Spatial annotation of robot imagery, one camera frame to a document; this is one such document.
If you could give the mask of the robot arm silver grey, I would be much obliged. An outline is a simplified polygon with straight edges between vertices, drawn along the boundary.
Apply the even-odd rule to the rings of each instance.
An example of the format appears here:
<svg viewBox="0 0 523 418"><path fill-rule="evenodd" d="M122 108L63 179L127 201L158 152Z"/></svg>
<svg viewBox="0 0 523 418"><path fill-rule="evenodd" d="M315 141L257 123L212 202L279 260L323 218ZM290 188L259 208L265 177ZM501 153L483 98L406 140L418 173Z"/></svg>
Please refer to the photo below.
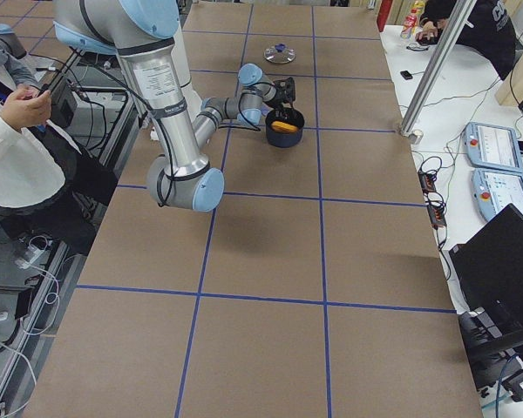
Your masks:
<svg viewBox="0 0 523 418"><path fill-rule="evenodd" d="M56 1L58 40L75 50L117 58L125 88L153 121L163 155L147 174L159 206L210 212L221 201L224 177L202 148L226 120L256 127L261 107L282 109L295 100L293 78L271 81L255 64L238 73L233 98L208 98L195 117L188 110L190 80L175 1Z"/></svg>

